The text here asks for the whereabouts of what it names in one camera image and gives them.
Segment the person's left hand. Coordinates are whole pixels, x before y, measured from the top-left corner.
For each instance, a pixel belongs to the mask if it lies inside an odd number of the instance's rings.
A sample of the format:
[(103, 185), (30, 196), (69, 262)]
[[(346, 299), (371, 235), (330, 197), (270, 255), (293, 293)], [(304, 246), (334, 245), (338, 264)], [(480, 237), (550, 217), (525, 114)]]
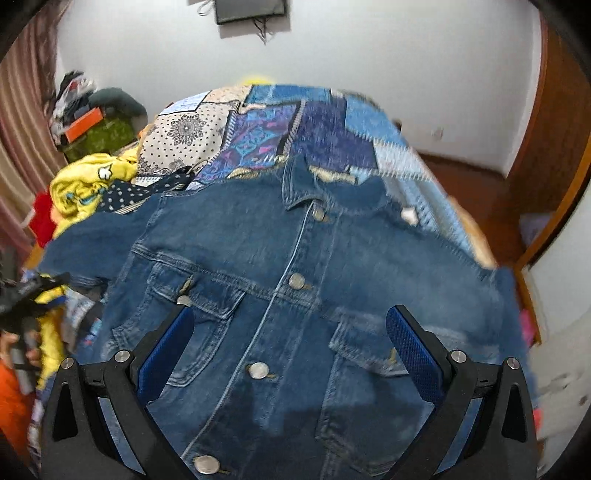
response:
[(35, 347), (28, 348), (26, 344), (19, 343), (20, 337), (15, 333), (1, 331), (1, 362), (9, 370), (14, 369), (13, 353), (16, 353), (18, 364), (23, 364), (23, 359), (34, 368), (41, 367), (41, 336), (36, 330), (30, 330), (25, 333), (25, 339), (31, 341)]

